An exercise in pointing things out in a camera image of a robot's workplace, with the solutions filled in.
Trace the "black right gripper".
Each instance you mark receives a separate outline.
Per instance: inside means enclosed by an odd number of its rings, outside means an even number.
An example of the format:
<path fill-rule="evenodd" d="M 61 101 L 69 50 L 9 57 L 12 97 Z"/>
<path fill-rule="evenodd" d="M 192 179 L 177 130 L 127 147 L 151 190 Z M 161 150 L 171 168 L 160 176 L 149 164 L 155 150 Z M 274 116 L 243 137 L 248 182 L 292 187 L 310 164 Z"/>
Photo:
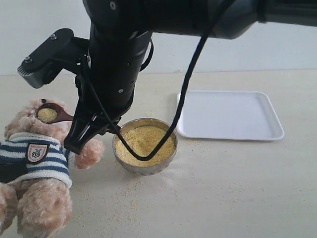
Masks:
<path fill-rule="evenodd" d="M 105 134 L 106 116 L 117 120 L 130 109 L 151 37 L 151 31 L 141 31 L 127 39 L 111 38 L 91 24 L 90 59 L 79 78 L 79 101 L 64 139 L 67 150 L 80 154 L 89 140 Z"/>

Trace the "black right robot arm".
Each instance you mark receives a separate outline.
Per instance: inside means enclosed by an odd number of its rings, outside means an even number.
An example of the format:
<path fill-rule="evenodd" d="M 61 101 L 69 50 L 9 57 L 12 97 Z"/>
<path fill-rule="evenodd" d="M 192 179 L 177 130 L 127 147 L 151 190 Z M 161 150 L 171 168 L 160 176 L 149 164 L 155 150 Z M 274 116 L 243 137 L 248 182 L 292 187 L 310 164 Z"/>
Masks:
<path fill-rule="evenodd" d="M 198 36 L 183 81 L 171 135 L 190 77 L 208 38 L 235 39 L 256 22 L 316 26 L 314 0 L 86 0 L 88 44 L 76 74 L 79 101 L 65 147 L 79 154 L 96 134 L 118 133 L 153 33 Z"/>

